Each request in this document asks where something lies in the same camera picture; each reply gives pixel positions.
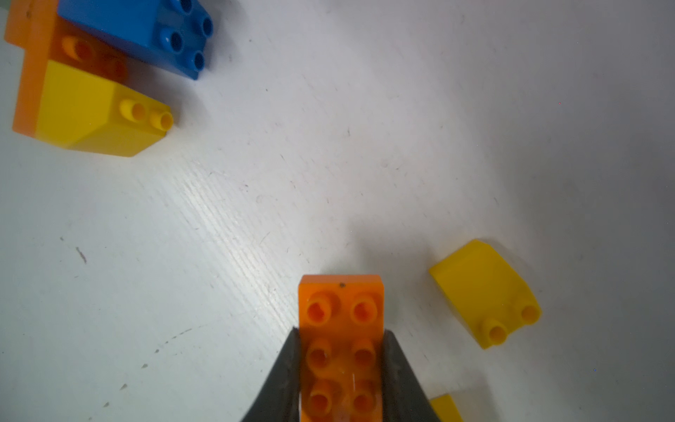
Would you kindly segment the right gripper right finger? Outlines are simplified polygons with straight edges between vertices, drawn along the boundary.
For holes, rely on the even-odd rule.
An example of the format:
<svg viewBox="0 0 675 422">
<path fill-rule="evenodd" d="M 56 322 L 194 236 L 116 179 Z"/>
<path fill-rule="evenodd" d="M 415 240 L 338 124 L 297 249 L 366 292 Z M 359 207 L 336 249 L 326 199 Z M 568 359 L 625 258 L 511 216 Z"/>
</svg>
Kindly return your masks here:
<svg viewBox="0 0 675 422">
<path fill-rule="evenodd" d="M 382 343 L 382 420 L 439 422 L 395 334 L 385 330 Z"/>
</svg>

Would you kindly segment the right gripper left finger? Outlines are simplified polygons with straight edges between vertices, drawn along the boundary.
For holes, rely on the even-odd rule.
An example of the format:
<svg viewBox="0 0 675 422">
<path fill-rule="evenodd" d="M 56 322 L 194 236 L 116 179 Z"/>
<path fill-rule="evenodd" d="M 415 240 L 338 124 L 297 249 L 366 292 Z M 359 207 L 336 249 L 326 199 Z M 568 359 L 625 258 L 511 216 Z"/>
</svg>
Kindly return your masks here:
<svg viewBox="0 0 675 422">
<path fill-rule="evenodd" d="M 302 343 L 294 327 L 242 422 L 298 422 Z"/>
</svg>

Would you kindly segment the yellow sloped lego brick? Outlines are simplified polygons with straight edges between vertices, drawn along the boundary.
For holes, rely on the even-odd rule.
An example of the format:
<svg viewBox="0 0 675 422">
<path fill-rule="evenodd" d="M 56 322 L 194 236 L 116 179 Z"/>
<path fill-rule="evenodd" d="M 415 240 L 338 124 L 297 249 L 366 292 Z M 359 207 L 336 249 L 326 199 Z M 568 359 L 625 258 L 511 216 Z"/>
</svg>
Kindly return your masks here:
<svg viewBox="0 0 675 422">
<path fill-rule="evenodd" d="M 168 105 L 122 84 L 47 63 L 35 138 L 62 149 L 135 156 L 174 123 Z"/>
</svg>

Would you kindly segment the blue square lego brick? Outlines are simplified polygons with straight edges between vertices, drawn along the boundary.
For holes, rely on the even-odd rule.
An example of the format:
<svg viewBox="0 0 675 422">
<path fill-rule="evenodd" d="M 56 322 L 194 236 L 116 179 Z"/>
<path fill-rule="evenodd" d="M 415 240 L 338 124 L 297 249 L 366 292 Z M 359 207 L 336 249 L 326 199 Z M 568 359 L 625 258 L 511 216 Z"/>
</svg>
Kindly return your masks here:
<svg viewBox="0 0 675 422">
<path fill-rule="evenodd" d="M 193 0 L 62 0 L 58 15 L 138 61 L 199 78 L 214 22 Z"/>
</svg>

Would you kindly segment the orange long lego brick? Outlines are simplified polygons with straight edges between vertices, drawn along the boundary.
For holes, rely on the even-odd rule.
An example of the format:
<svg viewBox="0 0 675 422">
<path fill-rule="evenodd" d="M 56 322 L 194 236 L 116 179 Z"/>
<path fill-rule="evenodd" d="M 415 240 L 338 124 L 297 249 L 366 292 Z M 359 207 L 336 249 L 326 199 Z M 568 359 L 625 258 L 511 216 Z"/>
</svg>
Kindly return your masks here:
<svg viewBox="0 0 675 422">
<path fill-rule="evenodd" d="M 52 60 L 124 83 L 127 57 L 58 15 L 57 1 L 10 2 L 5 41 L 25 51 L 12 129 L 33 137 L 47 62 Z"/>
</svg>

